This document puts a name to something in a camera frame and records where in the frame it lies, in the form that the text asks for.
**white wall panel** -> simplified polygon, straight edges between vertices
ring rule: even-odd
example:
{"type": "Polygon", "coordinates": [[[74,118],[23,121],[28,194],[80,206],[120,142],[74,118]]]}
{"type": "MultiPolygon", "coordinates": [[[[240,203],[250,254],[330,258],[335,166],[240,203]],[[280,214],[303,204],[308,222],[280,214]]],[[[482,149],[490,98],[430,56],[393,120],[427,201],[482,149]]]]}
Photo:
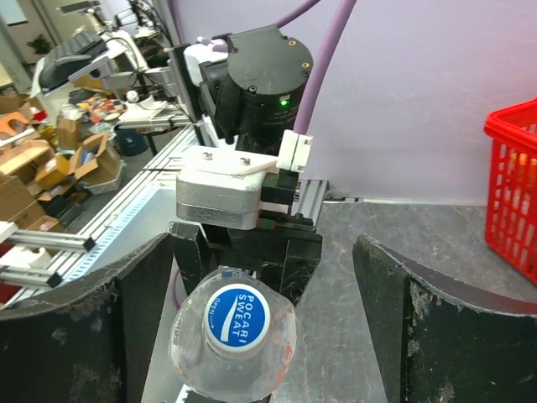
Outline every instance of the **white wall panel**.
{"type": "MultiPolygon", "coordinates": [[[[300,0],[178,0],[187,40],[300,0]]],[[[316,54],[337,0],[284,29],[316,54]]],[[[484,204],[489,112],[537,96],[535,0],[358,1],[327,74],[307,177],[361,197],[484,204]]]]}

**white mounting bracket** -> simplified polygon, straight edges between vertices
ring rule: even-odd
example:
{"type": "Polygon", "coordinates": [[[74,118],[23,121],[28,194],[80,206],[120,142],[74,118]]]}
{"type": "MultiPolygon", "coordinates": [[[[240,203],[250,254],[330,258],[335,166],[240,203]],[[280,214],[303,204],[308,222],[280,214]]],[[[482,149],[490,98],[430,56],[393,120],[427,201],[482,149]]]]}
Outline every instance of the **white mounting bracket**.
{"type": "Polygon", "coordinates": [[[285,130],[276,166],[281,170],[304,172],[312,144],[313,137],[285,130]]]}
{"type": "Polygon", "coordinates": [[[278,158],[234,149],[193,145],[183,154],[185,166],[220,175],[249,175],[275,168],[278,158]]]}

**pocari sweat logo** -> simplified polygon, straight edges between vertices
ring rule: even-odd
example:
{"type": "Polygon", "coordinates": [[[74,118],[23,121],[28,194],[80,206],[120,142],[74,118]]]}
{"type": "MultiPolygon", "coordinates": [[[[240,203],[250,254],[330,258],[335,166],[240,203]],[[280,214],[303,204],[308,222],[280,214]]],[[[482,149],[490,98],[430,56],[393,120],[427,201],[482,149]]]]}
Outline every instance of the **pocari sweat logo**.
{"type": "Polygon", "coordinates": [[[207,321],[216,340],[236,348],[248,346],[261,335],[265,317],[265,308],[256,295],[243,288],[233,288],[216,296],[207,321]]]}

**black motor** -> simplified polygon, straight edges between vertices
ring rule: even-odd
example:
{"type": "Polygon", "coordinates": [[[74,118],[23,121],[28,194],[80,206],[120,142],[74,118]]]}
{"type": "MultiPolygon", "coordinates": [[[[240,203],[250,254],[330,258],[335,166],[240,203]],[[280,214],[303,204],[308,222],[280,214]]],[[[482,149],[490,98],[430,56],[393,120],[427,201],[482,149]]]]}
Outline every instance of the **black motor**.
{"type": "Polygon", "coordinates": [[[201,65],[216,133],[230,144],[238,134],[237,149],[277,155],[285,129],[293,128],[311,53],[273,25],[229,35],[227,45],[226,61],[201,65]]]}

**small plant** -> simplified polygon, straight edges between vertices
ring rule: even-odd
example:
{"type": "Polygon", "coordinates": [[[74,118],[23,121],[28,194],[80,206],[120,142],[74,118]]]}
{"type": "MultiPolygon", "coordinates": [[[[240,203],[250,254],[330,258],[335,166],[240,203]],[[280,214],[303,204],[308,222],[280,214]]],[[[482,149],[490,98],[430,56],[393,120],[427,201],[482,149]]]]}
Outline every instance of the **small plant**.
{"type": "Polygon", "coordinates": [[[36,55],[47,55],[52,50],[52,44],[43,34],[36,36],[27,45],[34,50],[36,55]]]}

